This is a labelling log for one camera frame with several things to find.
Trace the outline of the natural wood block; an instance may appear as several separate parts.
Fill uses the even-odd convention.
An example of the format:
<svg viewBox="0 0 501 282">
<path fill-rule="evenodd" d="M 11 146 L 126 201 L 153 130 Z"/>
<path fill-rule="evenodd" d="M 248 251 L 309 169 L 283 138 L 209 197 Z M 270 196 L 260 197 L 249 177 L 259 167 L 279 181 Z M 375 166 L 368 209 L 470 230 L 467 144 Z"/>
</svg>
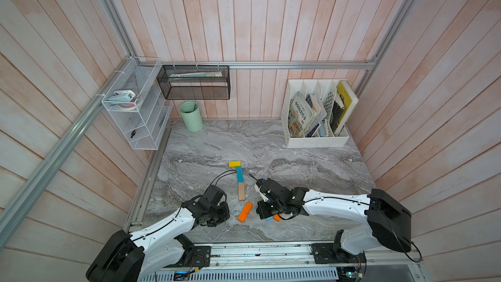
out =
<svg viewBox="0 0 501 282">
<path fill-rule="evenodd" d="M 246 187 L 245 182 L 238 182 L 237 183 L 237 191 L 238 191 L 239 201 L 245 201 L 245 199 L 246 199 L 245 187 Z"/>
</svg>

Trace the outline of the teal block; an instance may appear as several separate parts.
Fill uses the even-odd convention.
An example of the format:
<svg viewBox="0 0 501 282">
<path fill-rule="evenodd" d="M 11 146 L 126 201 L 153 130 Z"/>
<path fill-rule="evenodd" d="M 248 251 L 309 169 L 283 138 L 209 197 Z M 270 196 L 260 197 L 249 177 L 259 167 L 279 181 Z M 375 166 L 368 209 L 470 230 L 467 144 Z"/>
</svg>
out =
<svg viewBox="0 0 501 282">
<path fill-rule="evenodd" d="M 244 177 L 243 177 L 243 169 L 238 166 L 235 168 L 235 171 L 236 171 L 236 176 L 237 176 L 237 182 L 240 184 L 240 183 L 244 183 L 245 180 L 244 180 Z"/>
</svg>

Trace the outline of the short yellow block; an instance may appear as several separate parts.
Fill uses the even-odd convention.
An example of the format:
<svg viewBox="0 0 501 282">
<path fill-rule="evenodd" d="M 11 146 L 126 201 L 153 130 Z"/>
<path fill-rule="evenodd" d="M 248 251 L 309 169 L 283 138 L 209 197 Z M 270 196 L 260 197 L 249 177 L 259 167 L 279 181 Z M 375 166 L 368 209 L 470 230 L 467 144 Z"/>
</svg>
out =
<svg viewBox="0 0 501 282">
<path fill-rule="evenodd" d="M 228 167 L 229 168 L 241 167 L 241 161 L 229 161 L 228 162 Z"/>
</svg>

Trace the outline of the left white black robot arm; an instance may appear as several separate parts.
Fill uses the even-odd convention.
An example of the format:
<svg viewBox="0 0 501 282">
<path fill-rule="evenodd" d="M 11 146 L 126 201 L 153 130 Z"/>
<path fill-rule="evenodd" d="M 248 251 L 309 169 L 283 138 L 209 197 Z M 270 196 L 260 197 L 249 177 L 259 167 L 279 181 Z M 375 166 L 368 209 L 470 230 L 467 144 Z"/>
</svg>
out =
<svg viewBox="0 0 501 282">
<path fill-rule="evenodd" d="M 167 265 L 174 265 L 190 248 L 183 235 L 197 226 L 216 227 L 230 216 L 227 202 L 197 196 L 173 214 L 148 228 L 115 232 L 86 272 L 88 281 L 139 281 Z"/>
</svg>

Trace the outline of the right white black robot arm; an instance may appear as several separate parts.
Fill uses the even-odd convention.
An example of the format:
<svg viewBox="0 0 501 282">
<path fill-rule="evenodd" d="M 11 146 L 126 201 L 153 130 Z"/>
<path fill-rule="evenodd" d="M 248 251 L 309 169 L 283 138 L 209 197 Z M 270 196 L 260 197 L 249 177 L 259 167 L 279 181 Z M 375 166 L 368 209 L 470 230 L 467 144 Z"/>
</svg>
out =
<svg viewBox="0 0 501 282">
<path fill-rule="evenodd" d="M 326 252 L 335 262 L 348 262 L 378 247 L 404 254 L 412 250 L 411 213 L 381 189 L 362 195 L 338 195 L 306 187 L 288 189 L 274 180 L 263 180 L 254 188 L 262 199 L 257 206 L 261 219 L 327 215 L 358 222 L 355 228 L 337 231 Z"/>
</svg>

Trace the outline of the orange block left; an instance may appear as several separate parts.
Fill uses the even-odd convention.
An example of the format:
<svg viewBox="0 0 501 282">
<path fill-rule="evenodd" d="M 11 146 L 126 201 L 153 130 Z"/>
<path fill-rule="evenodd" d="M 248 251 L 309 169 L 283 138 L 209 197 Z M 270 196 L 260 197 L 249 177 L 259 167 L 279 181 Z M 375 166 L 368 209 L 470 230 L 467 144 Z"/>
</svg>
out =
<svg viewBox="0 0 501 282">
<path fill-rule="evenodd" d="M 247 202 L 243 209 L 241 210 L 241 213 L 239 214 L 237 220 L 240 221 L 241 223 L 245 223 L 248 215 L 250 214 L 251 210 L 253 209 L 253 204 L 250 202 Z"/>
</svg>

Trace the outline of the grey blue books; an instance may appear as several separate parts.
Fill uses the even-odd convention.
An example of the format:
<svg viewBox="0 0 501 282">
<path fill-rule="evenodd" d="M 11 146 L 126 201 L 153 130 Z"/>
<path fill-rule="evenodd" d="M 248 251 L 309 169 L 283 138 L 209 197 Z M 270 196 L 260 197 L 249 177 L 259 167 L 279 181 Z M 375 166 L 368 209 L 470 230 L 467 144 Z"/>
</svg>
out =
<svg viewBox="0 0 501 282">
<path fill-rule="evenodd" d="M 306 137 L 312 137 L 315 131 L 319 128 L 322 120 L 324 120 L 327 116 L 327 112 L 323 104 L 317 99 L 317 97 L 313 94 L 308 94 L 306 96 L 307 103 L 311 106 L 311 108 L 316 112 L 316 116 L 310 126 L 310 128 L 306 131 Z"/>
</svg>

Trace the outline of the white file organizer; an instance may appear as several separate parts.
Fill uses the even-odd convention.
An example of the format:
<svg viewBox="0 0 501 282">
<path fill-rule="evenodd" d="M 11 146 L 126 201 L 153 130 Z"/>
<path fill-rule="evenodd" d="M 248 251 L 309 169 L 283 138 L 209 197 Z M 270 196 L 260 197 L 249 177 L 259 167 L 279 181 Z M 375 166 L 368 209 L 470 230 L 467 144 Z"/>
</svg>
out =
<svg viewBox="0 0 501 282">
<path fill-rule="evenodd" d="M 281 123 L 283 126 L 286 145 L 288 148 L 333 148 L 343 147 L 348 140 L 346 124 L 338 136 L 331 129 L 332 112 L 335 104 L 336 88 L 341 80 L 289 80 L 285 91 L 283 107 L 281 111 Z M 312 137 L 305 134 L 300 138 L 292 138 L 288 130 L 288 113 L 290 103 L 294 96 L 300 93 L 305 97 L 313 94 L 323 104 L 327 116 Z"/>
</svg>

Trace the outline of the illustrated children's book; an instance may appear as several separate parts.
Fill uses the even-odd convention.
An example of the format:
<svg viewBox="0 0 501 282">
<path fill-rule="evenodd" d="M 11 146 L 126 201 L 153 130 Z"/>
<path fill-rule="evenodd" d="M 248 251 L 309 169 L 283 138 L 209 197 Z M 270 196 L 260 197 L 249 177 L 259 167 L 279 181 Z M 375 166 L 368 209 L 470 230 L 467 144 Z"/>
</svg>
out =
<svg viewBox="0 0 501 282">
<path fill-rule="evenodd" d="M 297 93 L 290 103 L 288 130 L 292 138 L 300 138 L 313 123 L 317 112 L 313 110 L 305 97 Z"/>
</svg>

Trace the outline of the mint green cup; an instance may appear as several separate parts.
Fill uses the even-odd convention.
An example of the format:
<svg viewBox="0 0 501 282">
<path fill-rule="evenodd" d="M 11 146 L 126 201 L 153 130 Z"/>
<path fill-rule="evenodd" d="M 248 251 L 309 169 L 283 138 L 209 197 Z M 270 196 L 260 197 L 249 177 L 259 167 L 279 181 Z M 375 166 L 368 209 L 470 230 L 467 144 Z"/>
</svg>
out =
<svg viewBox="0 0 501 282">
<path fill-rule="evenodd" d="M 196 101 L 184 102 L 180 107 L 181 117 L 189 132 L 198 132 L 203 128 L 202 116 Z"/>
</svg>

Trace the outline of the yellow book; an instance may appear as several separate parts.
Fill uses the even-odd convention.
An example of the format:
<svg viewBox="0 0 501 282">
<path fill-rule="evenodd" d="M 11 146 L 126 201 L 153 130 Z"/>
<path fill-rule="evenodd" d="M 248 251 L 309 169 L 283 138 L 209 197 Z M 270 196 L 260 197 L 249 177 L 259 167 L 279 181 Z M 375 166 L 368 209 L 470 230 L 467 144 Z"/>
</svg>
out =
<svg viewBox="0 0 501 282">
<path fill-rule="evenodd" d="M 338 136 L 345 123 L 351 117 L 358 104 L 358 97 L 348 84 L 347 80 L 341 80 L 337 84 L 335 104 L 333 106 L 331 129 Z"/>
</svg>

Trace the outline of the papers in black basket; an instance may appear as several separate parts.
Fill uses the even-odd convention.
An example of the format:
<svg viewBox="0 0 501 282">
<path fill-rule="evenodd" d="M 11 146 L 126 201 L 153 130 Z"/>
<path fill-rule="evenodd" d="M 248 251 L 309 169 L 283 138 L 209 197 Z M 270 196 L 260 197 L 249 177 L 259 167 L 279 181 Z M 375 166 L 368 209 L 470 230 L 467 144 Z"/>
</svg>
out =
<svg viewBox="0 0 501 282">
<path fill-rule="evenodd" d="M 168 76 L 169 82 L 214 82 L 223 78 L 222 71 L 173 73 Z"/>
</svg>

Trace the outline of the white tape dispenser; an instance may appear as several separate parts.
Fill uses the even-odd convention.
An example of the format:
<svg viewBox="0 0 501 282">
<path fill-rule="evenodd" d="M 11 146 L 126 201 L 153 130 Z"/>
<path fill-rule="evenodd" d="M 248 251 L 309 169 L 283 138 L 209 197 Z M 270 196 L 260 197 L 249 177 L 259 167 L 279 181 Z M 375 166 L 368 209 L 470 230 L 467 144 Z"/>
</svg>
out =
<svg viewBox="0 0 501 282">
<path fill-rule="evenodd" d="M 132 90 L 116 90 L 106 102 L 122 110 L 133 110 L 136 108 L 136 94 Z"/>
</svg>

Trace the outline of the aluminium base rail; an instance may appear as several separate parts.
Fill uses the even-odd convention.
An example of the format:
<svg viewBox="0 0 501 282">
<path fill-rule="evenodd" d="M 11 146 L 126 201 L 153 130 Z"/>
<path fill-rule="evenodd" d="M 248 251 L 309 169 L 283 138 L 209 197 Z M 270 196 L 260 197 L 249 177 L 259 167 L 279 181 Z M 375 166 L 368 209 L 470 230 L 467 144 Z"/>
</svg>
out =
<svg viewBox="0 0 501 282">
<path fill-rule="evenodd" d="M 255 242 L 213 243 L 190 246 L 211 246 L 208 270 L 293 268 L 306 266 L 355 266 L 362 269 L 370 265 L 403 265 L 412 261 L 404 254 L 379 247 L 365 251 L 365 264 L 317 265 L 311 254 L 311 244 L 331 242 Z"/>
</svg>

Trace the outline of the black mesh wall basket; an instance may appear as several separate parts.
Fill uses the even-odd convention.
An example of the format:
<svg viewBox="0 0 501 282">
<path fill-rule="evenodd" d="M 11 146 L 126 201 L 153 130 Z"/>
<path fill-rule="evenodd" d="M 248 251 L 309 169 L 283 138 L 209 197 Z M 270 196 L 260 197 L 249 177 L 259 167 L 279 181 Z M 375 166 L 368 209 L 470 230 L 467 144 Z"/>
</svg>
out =
<svg viewBox="0 0 501 282">
<path fill-rule="evenodd" d="M 173 73 L 222 71 L 217 82 L 169 82 Z M 157 82 L 167 100 L 228 100 L 231 95 L 230 70 L 223 65 L 163 65 Z"/>
</svg>

